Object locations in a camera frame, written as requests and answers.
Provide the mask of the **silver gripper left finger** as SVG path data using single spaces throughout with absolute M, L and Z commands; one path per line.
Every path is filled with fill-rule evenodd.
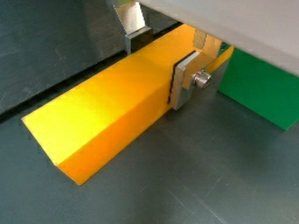
M 126 52 L 139 51 L 154 41 L 154 30 L 146 25 L 140 3 L 136 0 L 107 0 L 124 33 Z

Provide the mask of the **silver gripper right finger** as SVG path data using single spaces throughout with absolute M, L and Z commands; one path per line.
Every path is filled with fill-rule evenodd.
M 195 88 L 204 89 L 211 83 L 211 73 L 206 67 L 219 56 L 222 41 L 206 32 L 194 33 L 194 50 L 172 66 L 172 81 L 168 104 L 178 110 L 191 99 Z

